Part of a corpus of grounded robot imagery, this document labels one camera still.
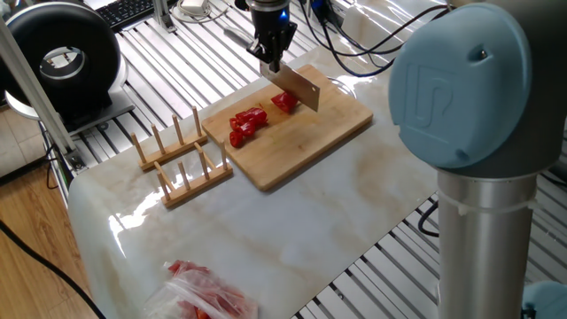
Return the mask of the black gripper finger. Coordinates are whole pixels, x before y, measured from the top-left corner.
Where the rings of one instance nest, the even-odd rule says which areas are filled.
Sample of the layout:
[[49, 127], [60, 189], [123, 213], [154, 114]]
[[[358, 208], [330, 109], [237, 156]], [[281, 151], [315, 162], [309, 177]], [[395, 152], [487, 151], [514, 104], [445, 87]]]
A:
[[246, 47], [246, 50], [258, 60], [269, 64], [271, 62], [271, 51], [267, 49], [259, 39], [254, 39]]
[[270, 62], [269, 69], [278, 73], [285, 51], [289, 49], [292, 38], [297, 30], [297, 24], [289, 22], [285, 27], [270, 33], [270, 45], [272, 49], [273, 60]]

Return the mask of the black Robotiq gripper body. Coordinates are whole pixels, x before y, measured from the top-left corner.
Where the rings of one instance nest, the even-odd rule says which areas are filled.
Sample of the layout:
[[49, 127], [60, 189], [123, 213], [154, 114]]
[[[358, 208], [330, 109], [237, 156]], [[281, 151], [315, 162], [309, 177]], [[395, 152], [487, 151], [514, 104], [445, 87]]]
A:
[[274, 11], [259, 11], [251, 9], [252, 23], [255, 34], [264, 44], [271, 41], [274, 36], [280, 44], [290, 44], [297, 24], [291, 21], [290, 7], [285, 6]]

